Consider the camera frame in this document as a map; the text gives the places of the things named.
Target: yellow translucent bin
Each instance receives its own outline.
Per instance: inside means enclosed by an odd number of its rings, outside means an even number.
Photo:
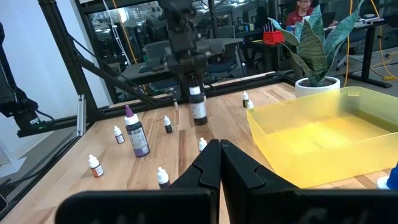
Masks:
[[[300,188],[392,168],[398,98],[347,87],[248,110],[254,142]]]

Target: white flower pot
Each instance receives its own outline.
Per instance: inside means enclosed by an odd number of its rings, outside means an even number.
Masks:
[[[308,78],[300,79],[295,84],[295,94],[296,97],[308,96],[316,93],[323,93],[329,90],[338,90],[340,89],[340,80],[333,77],[326,77],[328,80],[336,81],[334,84],[330,86],[322,86],[322,87],[305,87],[300,85],[303,81],[308,80]]]

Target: paint bottle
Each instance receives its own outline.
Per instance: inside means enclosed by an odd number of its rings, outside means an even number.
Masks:
[[[377,189],[381,190],[398,190],[398,164],[392,168],[390,176],[380,177],[377,180]]]
[[[160,189],[170,187],[169,175],[166,173],[166,170],[161,167],[157,168],[157,183],[159,184]]]
[[[202,152],[207,146],[207,141],[204,138],[199,140],[199,151]]]
[[[104,174],[104,170],[102,169],[100,162],[95,156],[88,156],[88,165],[91,168],[94,177],[99,177]]]
[[[189,88],[189,100],[191,102],[191,110],[193,115],[193,123],[195,125],[207,124],[206,103],[203,93],[200,92],[200,87]]]
[[[248,101],[248,109],[253,109],[254,108],[254,104],[251,100]]]
[[[249,95],[248,95],[248,93],[246,93],[246,91],[243,91],[242,102],[243,102],[243,107],[247,108],[248,107],[248,103],[249,103]]]
[[[173,132],[172,123],[167,115],[164,116],[163,123],[164,123],[164,128],[166,129],[166,133],[167,134],[172,133]]]
[[[126,105],[124,122],[136,157],[148,155],[150,150],[144,128],[142,127],[142,123],[138,120],[138,116],[131,111],[128,105]]]
[[[118,144],[124,143],[124,137],[123,137],[122,131],[120,131],[120,128],[115,126],[113,129],[113,133],[114,133],[114,137],[116,138],[116,141],[118,142]]]

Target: red pencil holder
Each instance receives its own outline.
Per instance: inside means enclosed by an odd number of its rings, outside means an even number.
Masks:
[[[262,39],[265,44],[277,44],[284,42],[284,35],[279,30],[275,32],[265,32],[262,35]]]

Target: wooden tabletop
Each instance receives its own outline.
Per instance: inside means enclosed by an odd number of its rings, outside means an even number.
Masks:
[[[294,89],[285,83],[248,90],[254,106],[267,105],[294,98]],[[193,124],[189,105],[161,108],[139,113],[151,149],[150,154],[136,158],[127,138],[123,117],[95,123],[87,133],[60,159],[43,179],[8,213],[2,224],[52,224],[57,206],[67,197],[85,190],[159,189],[156,171],[159,166],[171,181],[180,176],[199,154],[198,142],[203,137],[228,139],[252,158],[271,169],[254,144],[241,93],[209,98],[208,124]],[[166,134],[163,117],[167,115],[174,132]],[[113,126],[122,129],[126,142],[117,144]],[[96,156],[104,175],[94,178],[88,167],[88,155]],[[316,188],[374,188],[379,177],[389,170],[353,177]],[[220,223],[229,223],[223,194],[220,202]]]

